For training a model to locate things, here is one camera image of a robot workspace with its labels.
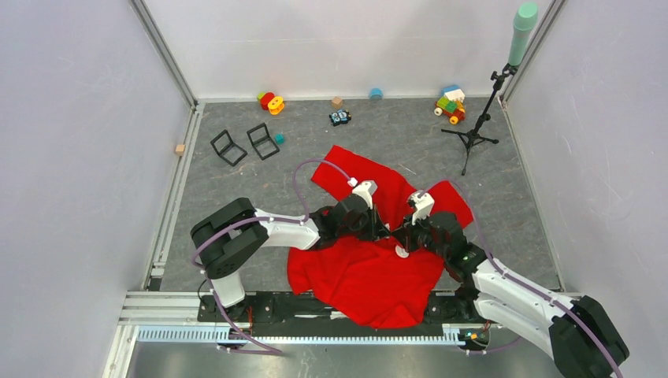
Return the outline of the round orange brooch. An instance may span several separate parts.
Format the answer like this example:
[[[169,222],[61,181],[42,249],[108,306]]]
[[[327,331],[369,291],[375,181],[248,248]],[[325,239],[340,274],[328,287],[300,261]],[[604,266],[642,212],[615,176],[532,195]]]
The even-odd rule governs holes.
[[[401,246],[396,246],[395,247],[395,253],[400,258],[408,258],[410,256],[410,253],[408,251],[406,251],[404,248],[402,248]]]

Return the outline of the red t-shirt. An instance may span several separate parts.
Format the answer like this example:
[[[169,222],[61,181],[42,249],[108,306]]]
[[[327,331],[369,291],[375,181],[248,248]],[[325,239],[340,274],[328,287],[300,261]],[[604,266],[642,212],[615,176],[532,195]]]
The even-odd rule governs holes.
[[[358,180],[372,180],[380,218],[391,228],[400,226],[411,213],[407,200],[416,190],[398,172],[333,146],[311,177],[313,183],[335,200],[350,194],[344,183],[348,174]],[[363,242],[343,237],[335,245],[317,251],[291,248],[287,275],[292,291],[312,291],[320,301],[336,308],[358,325],[375,329],[407,328],[420,324],[431,290],[439,281],[444,260],[425,249],[401,258],[398,242],[382,239]]]

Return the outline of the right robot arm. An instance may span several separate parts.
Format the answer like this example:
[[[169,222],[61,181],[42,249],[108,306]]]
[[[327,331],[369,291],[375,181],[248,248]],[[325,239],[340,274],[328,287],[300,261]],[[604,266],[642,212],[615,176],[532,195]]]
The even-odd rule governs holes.
[[[408,216],[392,236],[407,253],[423,248],[444,260],[464,293],[455,299],[464,321],[482,317],[510,329],[541,349],[564,377],[621,376],[629,348],[594,298],[573,298],[519,276],[468,241],[453,213]]]

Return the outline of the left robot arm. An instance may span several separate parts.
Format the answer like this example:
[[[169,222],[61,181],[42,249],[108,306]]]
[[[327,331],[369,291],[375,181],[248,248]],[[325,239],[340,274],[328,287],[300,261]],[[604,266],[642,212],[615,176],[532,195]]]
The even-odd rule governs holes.
[[[217,310],[229,321],[247,312],[246,292],[239,270],[263,247],[323,250],[344,237],[375,242],[390,236],[375,206],[355,194],[334,206],[309,213],[308,219],[267,213],[238,198],[190,231],[195,245],[194,263],[204,271],[217,298]]]

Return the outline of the brown wooden cube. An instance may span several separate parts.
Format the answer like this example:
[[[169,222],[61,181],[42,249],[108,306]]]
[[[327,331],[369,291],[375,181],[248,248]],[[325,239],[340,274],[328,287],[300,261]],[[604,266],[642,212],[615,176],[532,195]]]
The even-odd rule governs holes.
[[[341,109],[343,107],[343,99],[336,96],[331,100],[331,106],[333,109]]]

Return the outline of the blue cylinder block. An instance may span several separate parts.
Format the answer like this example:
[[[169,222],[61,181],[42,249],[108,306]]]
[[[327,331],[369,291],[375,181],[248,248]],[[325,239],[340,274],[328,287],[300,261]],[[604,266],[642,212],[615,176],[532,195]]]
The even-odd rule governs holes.
[[[381,100],[384,97],[384,92],[378,88],[378,87],[373,87],[369,90],[369,95],[368,95],[370,100]]]

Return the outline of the colourful brick toy car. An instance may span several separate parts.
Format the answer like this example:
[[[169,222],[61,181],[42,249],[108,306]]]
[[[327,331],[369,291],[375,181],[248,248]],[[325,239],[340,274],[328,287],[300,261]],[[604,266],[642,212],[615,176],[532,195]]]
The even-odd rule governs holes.
[[[445,87],[440,97],[434,103],[433,114],[437,117],[445,116],[453,125],[466,119],[464,100],[466,96],[459,85]]]

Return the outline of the black display case right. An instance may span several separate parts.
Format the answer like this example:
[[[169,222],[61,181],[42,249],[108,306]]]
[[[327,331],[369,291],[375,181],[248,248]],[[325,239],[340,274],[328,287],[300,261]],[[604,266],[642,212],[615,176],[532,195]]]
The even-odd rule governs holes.
[[[262,161],[280,152],[276,140],[269,134],[269,129],[266,123],[261,123],[247,130],[247,137],[254,152]],[[271,146],[272,149],[269,152],[262,152],[261,148],[264,148],[265,146]]]

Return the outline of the black display case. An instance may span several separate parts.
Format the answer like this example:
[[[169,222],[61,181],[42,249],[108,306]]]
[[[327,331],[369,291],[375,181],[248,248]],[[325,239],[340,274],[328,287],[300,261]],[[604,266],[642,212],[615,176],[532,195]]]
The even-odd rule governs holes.
[[[247,137],[254,152],[262,161],[280,152],[276,140],[269,134],[269,129],[266,123],[261,123],[247,130]],[[272,149],[269,152],[262,152],[261,148],[264,148],[265,146],[271,146]]]
[[[247,151],[234,141],[227,129],[211,139],[210,145],[214,153],[231,167],[236,167],[247,156]]]

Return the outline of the black display case left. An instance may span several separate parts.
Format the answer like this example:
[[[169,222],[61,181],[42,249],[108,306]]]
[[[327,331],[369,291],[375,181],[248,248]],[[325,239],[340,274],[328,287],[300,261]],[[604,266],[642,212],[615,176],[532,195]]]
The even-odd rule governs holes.
[[[236,167],[247,156],[247,151],[234,141],[227,129],[211,139],[210,145],[214,153],[231,167]]]

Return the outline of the red yellow green toy blocks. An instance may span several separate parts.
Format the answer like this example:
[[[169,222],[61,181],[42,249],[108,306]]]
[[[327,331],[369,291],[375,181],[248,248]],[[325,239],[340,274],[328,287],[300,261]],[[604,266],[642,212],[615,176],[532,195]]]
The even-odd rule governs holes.
[[[285,107],[284,99],[273,92],[261,92],[258,94],[257,100],[263,110],[274,116],[280,114]]]

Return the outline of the green microphone on tripod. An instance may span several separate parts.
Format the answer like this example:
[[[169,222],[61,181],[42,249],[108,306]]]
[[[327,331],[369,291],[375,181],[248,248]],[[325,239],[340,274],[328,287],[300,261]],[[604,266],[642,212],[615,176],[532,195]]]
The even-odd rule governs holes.
[[[503,66],[500,72],[493,71],[490,80],[493,82],[492,93],[487,100],[487,103],[477,118],[475,125],[467,132],[459,132],[454,130],[442,129],[442,133],[449,135],[456,135],[462,142],[466,157],[462,167],[461,175],[464,176],[467,172],[467,166],[471,150],[474,146],[482,143],[498,144],[498,139],[484,137],[480,134],[482,126],[485,122],[491,120],[489,114],[490,107],[496,98],[496,95],[503,88],[507,78],[514,76],[523,61],[526,50],[529,46],[530,36],[533,29],[538,23],[539,8],[535,2],[524,2],[520,5],[513,19],[513,36],[510,44],[510,52],[507,58],[507,63]]]

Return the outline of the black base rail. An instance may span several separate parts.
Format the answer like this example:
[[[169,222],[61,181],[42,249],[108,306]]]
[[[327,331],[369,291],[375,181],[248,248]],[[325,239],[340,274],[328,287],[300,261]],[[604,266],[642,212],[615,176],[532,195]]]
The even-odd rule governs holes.
[[[261,336],[437,336],[445,324],[462,328],[490,328],[471,304],[454,292],[430,294],[423,318],[413,326],[359,325],[313,294],[259,291],[227,309],[228,317],[247,334]]]

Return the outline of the tan wooden cube on rail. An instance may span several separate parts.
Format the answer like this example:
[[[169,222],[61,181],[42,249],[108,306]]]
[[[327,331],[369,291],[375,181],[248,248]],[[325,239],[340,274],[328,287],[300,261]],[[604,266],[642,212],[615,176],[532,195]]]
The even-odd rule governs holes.
[[[184,155],[184,153],[185,153],[185,150],[186,150],[186,146],[185,146],[184,144],[178,144],[178,145],[176,145],[176,148],[175,148],[175,150],[174,150],[174,153],[175,153],[178,157],[182,157],[182,156]]]

